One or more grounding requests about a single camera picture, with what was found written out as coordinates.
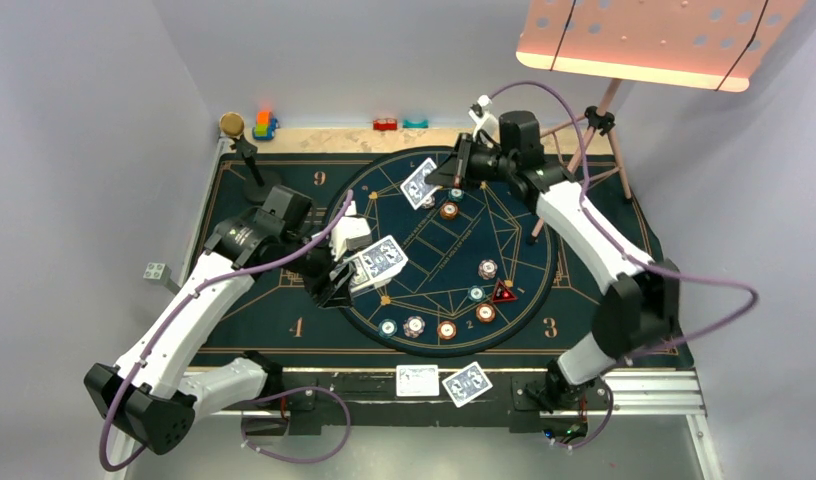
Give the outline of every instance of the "playing card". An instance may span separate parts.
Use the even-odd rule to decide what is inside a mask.
[[[426,176],[432,173],[435,168],[437,168],[437,164],[429,157],[423,160],[423,163],[411,175],[408,175],[408,178],[399,186],[402,194],[405,195],[414,210],[420,208],[423,202],[440,188],[437,185],[428,185],[425,181]]]
[[[440,395],[437,365],[397,365],[397,397],[436,397]]]
[[[408,257],[393,236],[388,235],[346,261],[355,264],[355,275],[349,281],[349,290],[353,294],[360,294],[387,285],[408,264]]]
[[[443,388],[457,408],[472,402],[491,387],[493,385],[479,367],[479,362],[473,362],[443,379]]]
[[[372,278],[383,275],[405,259],[405,254],[393,240],[393,236],[379,240],[361,252],[361,259]]]

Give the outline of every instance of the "dark green felt mat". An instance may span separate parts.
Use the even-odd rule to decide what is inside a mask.
[[[223,365],[248,349],[293,367],[419,363],[419,357],[386,348],[372,335],[382,319],[393,318],[401,327],[409,314],[422,316],[426,331],[416,340],[401,336],[403,342],[394,346],[402,350],[436,357],[462,355],[502,340],[479,353],[428,360],[441,367],[462,367],[474,360],[485,368],[541,367],[575,345],[590,329],[599,289],[584,264],[553,232],[545,231],[537,245],[525,244],[534,217],[510,198],[504,186],[472,192],[460,204],[463,215],[454,221],[442,220],[436,210],[411,210],[393,188],[412,165],[427,157],[442,160],[449,151],[448,147],[427,147],[386,157],[259,154],[260,165],[279,173],[288,187],[314,199],[321,221],[328,219],[328,208],[336,196],[351,187],[359,212],[367,216],[376,238],[392,234],[400,244],[411,240],[404,249],[412,264],[397,277],[400,283],[391,282],[385,289],[358,297],[354,309],[345,312],[316,308],[296,275],[285,271],[264,274],[229,310],[193,365]],[[613,166],[609,156],[589,160],[593,174]],[[244,175],[242,161],[233,155],[220,159],[200,227],[199,250],[218,222],[249,207],[242,194]],[[658,238],[637,202],[624,202],[616,175],[599,181],[588,196],[630,241],[653,258],[662,258]],[[444,200],[442,194],[438,200],[438,204]],[[500,265],[500,279],[513,277],[512,290],[520,297],[500,306],[491,324],[474,321],[474,310],[463,302],[465,289],[471,285],[482,286],[486,292],[492,289],[493,281],[477,275],[478,262],[485,258]],[[453,321],[458,330],[449,345],[438,341],[435,332],[444,320]],[[638,367],[684,369],[693,366],[693,358],[682,347],[636,363]]]

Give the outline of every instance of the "poker chip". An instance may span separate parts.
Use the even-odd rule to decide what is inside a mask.
[[[396,334],[396,322],[386,318],[379,324],[379,336],[382,338],[390,338]]]
[[[440,216],[443,217],[444,220],[452,220],[456,216],[458,216],[458,205],[455,205],[452,202],[446,202],[440,207]]]
[[[464,190],[460,188],[453,188],[449,191],[449,200],[458,203],[461,200],[464,200]]]
[[[437,326],[437,336],[441,340],[452,340],[455,338],[455,324],[452,322],[440,322]]]
[[[490,280],[496,276],[496,262],[493,260],[482,260],[479,263],[479,276],[485,280]]]
[[[476,307],[476,318],[482,323],[490,323],[496,318],[496,310],[493,309],[493,306],[483,303]]]
[[[405,330],[406,337],[417,338],[426,328],[426,322],[420,317],[408,317],[402,327]]]
[[[480,303],[485,299],[485,291],[482,290],[482,287],[473,286],[467,291],[467,296],[470,297],[470,300],[473,302]]]

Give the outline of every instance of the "circular table layout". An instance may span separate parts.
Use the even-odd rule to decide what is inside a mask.
[[[535,245],[525,240],[537,217],[508,192],[504,183],[483,185],[465,192],[452,220],[440,215],[447,191],[435,193],[435,208],[413,210],[399,185],[426,158],[440,164],[449,147],[420,147],[384,155],[359,170],[339,191],[327,213],[333,218],[345,192],[355,193],[358,215],[367,219],[373,242],[393,235],[408,264],[386,286],[355,298],[343,315],[361,332],[387,347],[424,357],[469,355],[499,345],[523,328],[546,300],[555,278],[558,236],[544,227]],[[496,277],[479,276],[479,264],[493,260]],[[490,323],[476,317],[479,303],[468,297],[480,287],[484,303],[502,282],[517,300],[493,304]],[[409,317],[422,317],[425,327],[416,338],[405,335]],[[393,319],[395,335],[379,335],[379,324]],[[456,334],[438,336],[438,326],[449,321]]]

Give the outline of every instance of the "gold knob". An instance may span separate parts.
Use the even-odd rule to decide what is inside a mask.
[[[228,112],[220,117],[220,130],[231,138],[243,135],[243,117],[236,112]]]

